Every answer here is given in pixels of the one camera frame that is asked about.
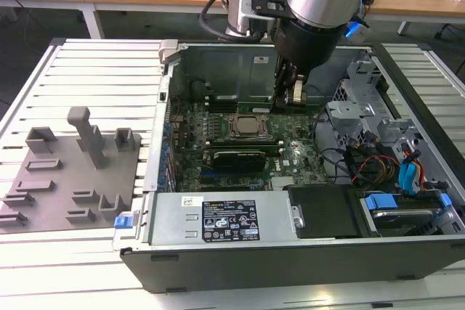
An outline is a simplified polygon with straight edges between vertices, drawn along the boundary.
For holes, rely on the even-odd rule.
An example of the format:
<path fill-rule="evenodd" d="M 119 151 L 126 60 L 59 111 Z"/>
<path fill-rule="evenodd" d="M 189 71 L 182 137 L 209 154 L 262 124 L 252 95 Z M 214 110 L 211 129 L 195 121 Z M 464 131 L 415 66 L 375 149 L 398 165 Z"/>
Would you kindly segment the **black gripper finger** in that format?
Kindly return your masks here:
<path fill-rule="evenodd" d="M 286 79 L 288 74 L 287 65 L 281 65 L 276 71 L 274 93 L 272 97 L 272 111 L 278 113 L 286 106 Z"/>
<path fill-rule="evenodd" d="M 304 85 L 308 80 L 308 74 L 297 66 L 293 66 L 291 72 L 290 104 L 295 106 L 304 105 L 307 98 Z"/>

